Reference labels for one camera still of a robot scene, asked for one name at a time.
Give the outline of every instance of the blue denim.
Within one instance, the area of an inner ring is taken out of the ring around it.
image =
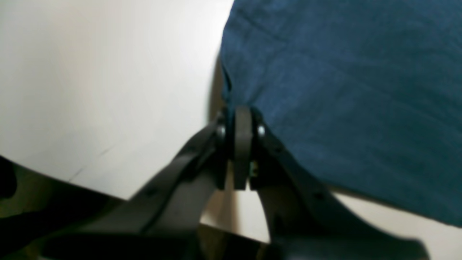
[[[235,0],[220,58],[320,180],[462,226],[461,0]]]

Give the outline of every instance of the crack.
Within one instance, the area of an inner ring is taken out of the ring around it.
[[[100,152],[93,160],[91,160],[90,163],[88,163],[87,165],[83,166],[82,168],[80,168],[76,173],[74,173],[74,175],[72,175],[72,177],[69,179],[69,182],[72,182],[82,171],[84,171],[89,165],[91,165],[96,159],[100,158],[101,156],[107,154],[108,152],[110,152],[112,149],[114,149],[119,143],[116,143],[112,146],[110,146],[109,148],[107,149],[104,149],[102,152]]]

